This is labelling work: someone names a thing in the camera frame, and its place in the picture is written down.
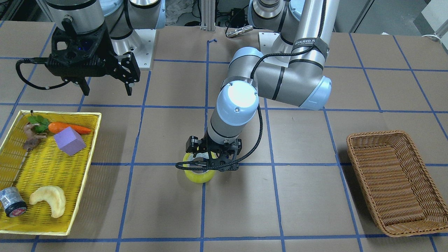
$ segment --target banana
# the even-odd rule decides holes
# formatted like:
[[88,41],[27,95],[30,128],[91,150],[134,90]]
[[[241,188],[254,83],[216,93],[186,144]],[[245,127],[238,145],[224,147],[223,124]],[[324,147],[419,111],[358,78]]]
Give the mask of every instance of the banana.
[[65,211],[65,195],[64,190],[57,186],[44,186],[37,189],[30,196],[30,204],[34,205],[39,201],[46,201],[52,209],[52,217],[58,218]]

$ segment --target metal connector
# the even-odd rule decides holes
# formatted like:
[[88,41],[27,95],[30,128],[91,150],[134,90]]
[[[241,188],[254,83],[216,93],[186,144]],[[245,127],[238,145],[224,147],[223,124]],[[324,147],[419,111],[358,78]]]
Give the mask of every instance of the metal connector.
[[251,31],[253,29],[254,29],[253,26],[248,25],[248,26],[245,26],[245,27],[234,29],[233,31],[230,31],[230,32],[226,33],[226,36],[228,38],[233,38],[233,37],[236,37],[236,36],[241,35],[243,33],[246,33],[248,31]]

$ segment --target yellow basket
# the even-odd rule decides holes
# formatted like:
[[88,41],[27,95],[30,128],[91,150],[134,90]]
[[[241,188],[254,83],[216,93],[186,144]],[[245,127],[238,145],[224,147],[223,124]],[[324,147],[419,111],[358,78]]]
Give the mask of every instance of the yellow basket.
[[[30,152],[22,148],[26,141],[23,126],[28,122],[30,111],[21,110],[0,147],[0,190],[15,186],[28,205],[21,216],[9,218],[0,214],[0,233],[26,235],[68,235],[73,225],[87,180],[95,142],[98,136],[101,113],[68,113],[34,111],[51,122],[66,122],[92,129],[82,134],[86,148],[73,156],[61,151],[54,134],[47,134]],[[59,218],[51,217],[46,202],[29,204],[30,195],[43,186],[59,186],[64,190],[65,212]]]

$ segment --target purple foam cube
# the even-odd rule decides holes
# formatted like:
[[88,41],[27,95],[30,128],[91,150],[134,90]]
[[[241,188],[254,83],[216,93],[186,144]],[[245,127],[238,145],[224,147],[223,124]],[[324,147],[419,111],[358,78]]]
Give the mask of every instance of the purple foam cube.
[[81,135],[71,127],[67,127],[56,134],[55,140],[59,149],[69,156],[73,156],[75,153],[86,147]]

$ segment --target carrot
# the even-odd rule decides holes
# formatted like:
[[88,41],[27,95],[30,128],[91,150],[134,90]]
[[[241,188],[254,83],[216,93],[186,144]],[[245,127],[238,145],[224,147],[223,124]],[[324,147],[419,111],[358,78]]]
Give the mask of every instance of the carrot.
[[59,133],[61,132],[63,129],[71,127],[73,130],[75,130],[76,132],[80,133],[80,134],[88,134],[90,133],[92,130],[83,126],[79,126],[76,124],[69,124],[69,123],[65,123],[65,122],[52,122],[48,125],[48,130],[52,133]]

